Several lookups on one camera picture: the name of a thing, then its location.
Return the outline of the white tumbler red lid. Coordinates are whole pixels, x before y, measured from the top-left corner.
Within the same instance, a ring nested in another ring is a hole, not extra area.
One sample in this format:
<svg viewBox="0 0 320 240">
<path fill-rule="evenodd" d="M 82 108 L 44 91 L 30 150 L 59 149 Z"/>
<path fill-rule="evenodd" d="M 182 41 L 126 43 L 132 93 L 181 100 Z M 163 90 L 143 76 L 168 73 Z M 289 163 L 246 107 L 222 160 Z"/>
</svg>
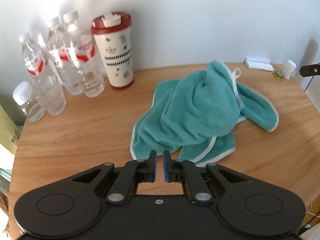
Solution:
<svg viewBox="0 0 320 240">
<path fill-rule="evenodd" d="M 91 34 L 112 87 L 126 87 L 133 81 L 131 25 L 131 15 L 124 11 L 101 15 L 92 22 Z"/>
</svg>

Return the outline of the small jar white lid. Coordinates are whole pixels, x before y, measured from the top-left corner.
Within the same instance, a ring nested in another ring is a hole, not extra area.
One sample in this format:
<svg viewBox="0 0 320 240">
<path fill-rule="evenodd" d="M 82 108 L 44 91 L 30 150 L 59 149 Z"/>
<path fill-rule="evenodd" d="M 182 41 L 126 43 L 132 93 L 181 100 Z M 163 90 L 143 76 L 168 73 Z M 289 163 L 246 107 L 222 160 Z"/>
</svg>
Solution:
<svg viewBox="0 0 320 240">
<path fill-rule="evenodd" d="M 39 121 L 45 110 L 33 96 L 33 86 L 28 81 L 21 82 L 13 91 L 13 100 L 29 122 Z"/>
</svg>

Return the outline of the clear drinking glass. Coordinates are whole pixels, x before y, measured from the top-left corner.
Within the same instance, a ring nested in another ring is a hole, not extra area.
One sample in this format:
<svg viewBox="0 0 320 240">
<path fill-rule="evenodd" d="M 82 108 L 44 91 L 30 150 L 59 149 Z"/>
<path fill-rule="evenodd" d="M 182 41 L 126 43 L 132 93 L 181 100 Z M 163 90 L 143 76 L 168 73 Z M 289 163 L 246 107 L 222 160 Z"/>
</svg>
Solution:
<svg viewBox="0 0 320 240">
<path fill-rule="evenodd" d="M 42 83 L 35 92 L 38 103 L 51 115 L 59 115 L 65 110 L 67 101 L 63 88 L 57 79 Z"/>
</svg>

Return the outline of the tall water bottle right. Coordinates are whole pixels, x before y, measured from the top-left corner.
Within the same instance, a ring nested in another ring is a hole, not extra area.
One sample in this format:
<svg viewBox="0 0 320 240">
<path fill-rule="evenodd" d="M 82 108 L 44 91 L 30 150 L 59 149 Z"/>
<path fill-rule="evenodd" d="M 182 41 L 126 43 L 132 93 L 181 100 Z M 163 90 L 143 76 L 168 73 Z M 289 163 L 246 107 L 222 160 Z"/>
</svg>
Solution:
<svg viewBox="0 0 320 240">
<path fill-rule="evenodd" d="M 63 14 L 63 42 L 68 59 L 73 66 L 81 70 L 85 95 L 95 98 L 104 91 L 104 77 L 97 62 L 93 37 L 80 30 L 78 17 L 76 10 Z"/>
</svg>

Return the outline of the small white pill bottle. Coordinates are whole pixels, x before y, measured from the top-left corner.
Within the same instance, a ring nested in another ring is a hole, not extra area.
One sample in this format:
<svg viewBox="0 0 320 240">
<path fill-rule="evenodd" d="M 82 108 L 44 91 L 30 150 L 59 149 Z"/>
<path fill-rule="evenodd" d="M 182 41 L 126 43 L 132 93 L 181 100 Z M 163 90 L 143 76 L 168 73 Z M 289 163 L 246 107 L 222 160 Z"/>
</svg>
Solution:
<svg viewBox="0 0 320 240">
<path fill-rule="evenodd" d="M 283 76 L 285 79 L 290 79 L 292 73 L 295 71 L 296 64 L 292 60 L 288 60 L 285 64 L 285 67 L 283 69 Z"/>
</svg>

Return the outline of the tall water bottle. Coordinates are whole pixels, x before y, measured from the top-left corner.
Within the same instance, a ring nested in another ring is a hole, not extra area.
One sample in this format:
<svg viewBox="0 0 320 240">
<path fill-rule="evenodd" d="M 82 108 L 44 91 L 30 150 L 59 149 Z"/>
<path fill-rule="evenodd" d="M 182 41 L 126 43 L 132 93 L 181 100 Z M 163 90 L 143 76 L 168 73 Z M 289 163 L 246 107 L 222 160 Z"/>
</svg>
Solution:
<svg viewBox="0 0 320 240">
<path fill-rule="evenodd" d="M 63 14 L 63 42 L 68 59 L 73 66 L 81 70 L 85 95 L 95 98 L 104 91 L 104 77 L 97 62 L 93 37 L 80 30 L 78 17 L 76 10 Z"/>
<path fill-rule="evenodd" d="M 64 87 L 72 95 L 80 95 L 84 89 L 81 84 L 80 74 L 76 67 L 73 67 L 65 51 L 63 42 L 64 27 L 60 24 L 59 17 L 51 19 L 47 24 L 49 33 L 47 49 L 62 81 Z"/>
</svg>

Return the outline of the teal towel white trim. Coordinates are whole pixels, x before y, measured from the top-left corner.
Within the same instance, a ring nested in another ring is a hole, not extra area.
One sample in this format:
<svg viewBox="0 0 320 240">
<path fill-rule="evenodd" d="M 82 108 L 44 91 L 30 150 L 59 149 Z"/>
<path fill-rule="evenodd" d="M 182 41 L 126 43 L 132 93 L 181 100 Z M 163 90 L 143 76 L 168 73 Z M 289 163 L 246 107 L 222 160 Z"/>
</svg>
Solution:
<svg viewBox="0 0 320 240">
<path fill-rule="evenodd" d="M 213 61 L 206 70 L 156 85 L 150 110 L 134 125 L 130 152 L 146 159 L 151 151 L 178 151 L 197 166 L 215 163 L 235 151 L 233 129 L 245 120 L 267 132 L 279 124 L 274 105 L 238 82 L 239 68 Z"/>
</svg>

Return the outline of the white tissue pack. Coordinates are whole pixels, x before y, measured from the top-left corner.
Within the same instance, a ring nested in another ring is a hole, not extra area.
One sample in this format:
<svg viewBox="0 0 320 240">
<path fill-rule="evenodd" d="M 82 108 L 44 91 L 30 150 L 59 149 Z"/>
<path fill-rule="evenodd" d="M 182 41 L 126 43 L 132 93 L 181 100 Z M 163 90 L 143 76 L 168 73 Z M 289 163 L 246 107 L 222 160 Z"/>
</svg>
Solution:
<svg viewBox="0 0 320 240">
<path fill-rule="evenodd" d="M 270 59 L 260 59 L 254 57 L 246 57 L 245 58 L 245 65 L 248 69 L 260 69 L 272 72 L 273 66 L 271 64 Z"/>
</svg>

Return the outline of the green round small object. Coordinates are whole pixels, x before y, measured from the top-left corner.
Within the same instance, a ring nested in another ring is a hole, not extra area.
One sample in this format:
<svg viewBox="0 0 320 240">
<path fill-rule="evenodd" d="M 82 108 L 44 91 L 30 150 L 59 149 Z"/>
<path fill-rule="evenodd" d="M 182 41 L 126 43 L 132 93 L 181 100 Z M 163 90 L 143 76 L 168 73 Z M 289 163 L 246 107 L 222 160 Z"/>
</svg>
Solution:
<svg viewBox="0 0 320 240">
<path fill-rule="evenodd" d="M 283 73 L 279 70 L 273 71 L 273 76 L 280 80 L 284 78 Z"/>
</svg>

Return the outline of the tall water bottle middle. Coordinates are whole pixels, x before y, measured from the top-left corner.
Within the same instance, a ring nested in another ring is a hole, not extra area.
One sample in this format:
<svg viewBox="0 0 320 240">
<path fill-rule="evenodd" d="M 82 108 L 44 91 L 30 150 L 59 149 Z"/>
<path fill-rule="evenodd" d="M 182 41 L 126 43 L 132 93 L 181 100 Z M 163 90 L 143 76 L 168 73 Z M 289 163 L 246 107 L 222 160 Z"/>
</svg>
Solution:
<svg viewBox="0 0 320 240">
<path fill-rule="evenodd" d="M 64 87 L 72 95 L 80 95 L 84 89 L 81 84 L 80 74 L 76 67 L 73 67 L 65 51 L 63 42 L 64 27 L 60 24 L 59 17 L 51 19 L 47 24 L 49 33 L 47 49 L 62 81 Z"/>
</svg>

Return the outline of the water bottle left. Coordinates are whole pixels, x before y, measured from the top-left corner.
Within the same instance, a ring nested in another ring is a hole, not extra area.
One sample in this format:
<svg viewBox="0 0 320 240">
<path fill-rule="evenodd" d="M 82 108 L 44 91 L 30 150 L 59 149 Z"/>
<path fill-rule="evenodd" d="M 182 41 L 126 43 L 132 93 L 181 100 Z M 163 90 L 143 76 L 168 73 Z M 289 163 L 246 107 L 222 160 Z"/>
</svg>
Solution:
<svg viewBox="0 0 320 240">
<path fill-rule="evenodd" d="M 48 58 L 38 43 L 29 33 L 21 35 L 22 60 L 35 84 L 44 92 L 49 91 L 56 83 L 57 77 L 52 71 Z"/>
</svg>

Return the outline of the yellow cardboard box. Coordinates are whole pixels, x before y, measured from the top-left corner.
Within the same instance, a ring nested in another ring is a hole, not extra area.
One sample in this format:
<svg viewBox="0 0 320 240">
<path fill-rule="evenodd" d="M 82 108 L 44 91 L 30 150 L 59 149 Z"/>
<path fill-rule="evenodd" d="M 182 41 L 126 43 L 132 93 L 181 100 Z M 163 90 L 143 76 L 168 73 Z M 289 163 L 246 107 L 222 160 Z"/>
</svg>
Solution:
<svg viewBox="0 0 320 240">
<path fill-rule="evenodd" d="M 21 136 L 21 130 L 12 121 L 10 116 L 8 116 L 3 107 L 1 107 L 0 118 L 1 150 L 6 149 L 9 153 L 15 155 Z"/>
</svg>

